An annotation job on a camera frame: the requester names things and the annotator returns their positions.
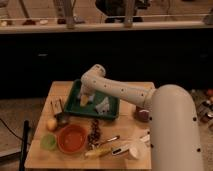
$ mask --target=red bowl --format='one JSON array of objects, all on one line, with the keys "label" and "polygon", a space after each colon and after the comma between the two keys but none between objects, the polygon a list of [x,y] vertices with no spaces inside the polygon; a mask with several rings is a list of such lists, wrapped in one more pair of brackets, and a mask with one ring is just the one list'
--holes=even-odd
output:
[{"label": "red bowl", "polygon": [[57,136],[59,150],[72,154],[82,149],[86,142],[86,130],[78,125],[67,125]]}]

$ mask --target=utensil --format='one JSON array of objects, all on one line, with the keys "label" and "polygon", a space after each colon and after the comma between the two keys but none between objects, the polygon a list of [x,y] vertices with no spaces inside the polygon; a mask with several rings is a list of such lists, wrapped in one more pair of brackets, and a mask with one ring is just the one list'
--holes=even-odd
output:
[{"label": "utensil", "polygon": [[115,140],[117,140],[117,139],[119,139],[119,138],[120,138],[120,135],[116,135],[115,137],[110,138],[110,139],[108,139],[108,140],[105,140],[105,141],[102,141],[102,142],[97,142],[97,143],[93,144],[93,149],[94,149],[94,148],[98,148],[98,147],[100,147],[101,145],[106,144],[106,143],[108,143],[108,142],[115,141]]}]

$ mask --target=wooden table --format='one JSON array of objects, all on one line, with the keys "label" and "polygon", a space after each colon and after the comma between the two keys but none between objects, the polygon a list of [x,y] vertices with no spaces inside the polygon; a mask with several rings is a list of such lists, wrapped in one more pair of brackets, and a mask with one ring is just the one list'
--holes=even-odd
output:
[{"label": "wooden table", "polygon": [[[131,82],[130,84],[154,87],[151,82]],[[98,159],[86,159],[84,157],[86,148],[82,152],[73,155],[63,154],[58,149],[46,151],[40,148],[41,138],[48,133],[46,121],[53,116],[50,102],[61,98],[64,104],[70,93],[71,87],[71,81],[53,82],[25,161],[25,167],[34,169],[151,169],[150,151],[146,158],[141,161],[130,159],[128,152],[117,156],[108,154]],[[119,117],[116,120],[100,120],[102,140],[111,138],[115,135],[120,135],[121,137],[119,140],[105,144],[105,146],[119,147],[146,134],[149,128],[148,124],[134,119],[134,111],[135,105],[121,100]],[[71,123],[83,126],[88,133],[91,131],[91,121],[91,118],[74,116],[71,118]]]}]

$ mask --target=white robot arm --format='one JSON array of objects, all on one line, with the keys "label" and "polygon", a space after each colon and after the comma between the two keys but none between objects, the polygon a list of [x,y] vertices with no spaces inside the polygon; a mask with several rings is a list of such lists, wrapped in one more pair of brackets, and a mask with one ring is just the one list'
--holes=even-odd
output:
[{"label": "white robot arm", "polygon": [[191,96],[176,85],[146,89],[106,78],[94,65],[81,78],[81,94],[99,90],[150,111],[152,170],[203,171],[197,115]]}]

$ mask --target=dark background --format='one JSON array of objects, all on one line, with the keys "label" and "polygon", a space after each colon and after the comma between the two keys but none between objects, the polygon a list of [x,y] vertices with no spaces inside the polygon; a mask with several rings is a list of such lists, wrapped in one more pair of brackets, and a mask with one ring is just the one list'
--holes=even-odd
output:
[{"label": "dark background", "polygon": [[156,87],[213,87],[213,30],[0,35],[0,98],[44,97],[52,81],[75,80],[93,64],[107,78]]}]

